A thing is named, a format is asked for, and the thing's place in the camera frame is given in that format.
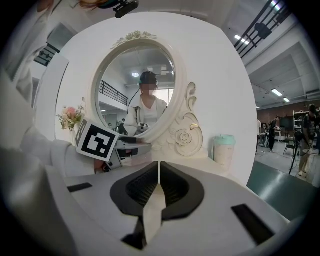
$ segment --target white panel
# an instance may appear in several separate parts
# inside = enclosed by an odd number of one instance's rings
[[[50,141],[56,138],[56,104],[69,61],[56,54],[39,83],[35,98],[35,127]]]

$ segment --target person standing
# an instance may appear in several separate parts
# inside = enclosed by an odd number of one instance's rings
[[[139,123],[153,127],[167,109],[167,103],[154,96],[158,89],[158,80],[155,73],[143,72],[140,76],[139,86],[141,95],[128,107],[124,128],[129,136],[134,136]]]
[[[269,130],[269,147],[270,153],[274,152],[274,145],[275,145],[275,139],[276,139],[276,124],[277,121],[280,119],[280,116],[276,116],[275,119],[272,120],[271,125],[270,125],[270,130]]]
[[[258,122],[257,122],[257,128],[258,128],[258,136],[256,138],[256,148],[255,148],[255,153],[257,154],[258,152],[258,143],[259,143],[259,139],[260,139],[260,134],[261,134],[261,122],[259,121],[258,119]]]
[[[121,124],[119,125],[119,133],[121,135],[128,136],[128,133],[125,129],[125,122],[126,122],[126,119],[123,118]]]
[[[315,138],[316,134],[316,125],[317,125],[317,118],[316,118],[316,106],[311,105],[309,108],[308,114],[306,114],[303,118],[303,135],[304,138],[301,140],[301,160],[299,164],[299,176],[302,176],[303,173],[306,173],[306,165],[309,159],[309,150],[311,149],[312,142]]]
[[[312,152],[312,154],[314,155],[320,155],[320,112],[319,112],[319,107],[315,107],[316,110],[316,129],[315,129],[315,133],[317,136],[316,139],[316,145],[314,146],[314,150]]]

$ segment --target tripod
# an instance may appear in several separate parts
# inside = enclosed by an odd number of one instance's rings
[[[291,164],[291,167],[290,167],[289,175],[291,174],[292,168],[294,167],[294,163],[295,163],[295,160],[296,160],[297,151],[298,151],[299,146],[300,146],[300,140],[296,140],[295,141],[294,156],[293,156],[293,161],[292,161],[292,164]]]

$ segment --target camera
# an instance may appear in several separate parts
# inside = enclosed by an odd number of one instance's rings
[[[110,9],[113,8],[115,11],[115,17],[117,19],[122,18],[133,10],[137,9],[139,6],[139,0],[133,0],[128,2],[128,0],[109,0],[106,3],[100,5],[100,9]]]
[[[301,131],[296,131],[294,133],[294,138],[297,142],[300,142],[305,138],[305,135]]]

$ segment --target ceiling light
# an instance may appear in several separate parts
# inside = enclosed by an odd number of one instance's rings
[[[279,97],[282,96],[282,94],[279,91],[277,91],[276,89],[271,90],[271,92],[273,92],[275,95],[277,95]]]
[[[237,40],[240,40],[240,39],[241,39],[241,37],[238,36],[237,34],[234,36],[234,38],[237,39]],[[248,44],[249,44],[249,42],[246,41],[244,38],[241,39],[241,42],[244,43],[245,45],[248,45]]]
[[[276,5],[276,2],[275,2],[275,1],[272,1],[272,2],[271,2],[271,5],[272,5],[272,6],[275,6],[275,5]],[[276,9],[277,11],[280,10],[279,4],[276,5],[275,9]]]

